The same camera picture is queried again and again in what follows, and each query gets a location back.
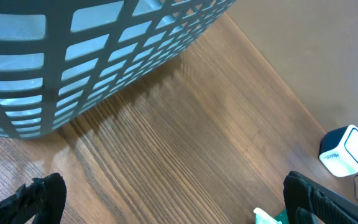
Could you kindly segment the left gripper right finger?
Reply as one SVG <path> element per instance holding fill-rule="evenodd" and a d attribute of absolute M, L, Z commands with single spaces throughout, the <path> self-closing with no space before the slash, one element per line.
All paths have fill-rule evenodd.
<path fill-rule="evenodd" d="M 335 192 L 291 171 L 283 182 L 283 196 L 289 224 L 358 224 L 358 205 Z"/>

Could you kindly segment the light green tissue packet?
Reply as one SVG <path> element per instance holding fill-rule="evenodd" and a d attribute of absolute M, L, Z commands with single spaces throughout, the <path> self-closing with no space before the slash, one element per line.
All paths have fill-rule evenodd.
<path fill-rule="evenodd" d="M 253 212 L 255 213 L 255 224 L 282 224 L 281 221 L 272 218 L 259 207 L 255 208 Z"/>

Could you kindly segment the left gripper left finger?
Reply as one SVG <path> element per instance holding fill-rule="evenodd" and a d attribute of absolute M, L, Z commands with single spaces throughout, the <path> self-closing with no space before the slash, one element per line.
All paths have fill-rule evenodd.
<path fill-rule="evenodd" d="M 33 178 L 29 186 L 21 185 L 10 197 L 0 201 L 0 224 L 59 224 L 67 199 L 67 187 L 59 173 Z"/>

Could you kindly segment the green 3M gloves package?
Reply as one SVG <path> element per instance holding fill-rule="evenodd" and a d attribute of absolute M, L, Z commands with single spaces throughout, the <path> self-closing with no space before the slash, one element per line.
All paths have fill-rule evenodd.
<path fill-rule="evenodd" d="M 276 217 L 276 221 L 280 222 L 281 224 L 289 224 L 288 216 L 287 216 L 287 210 L 284 209 L 282 212 L 280 212 Z"/>

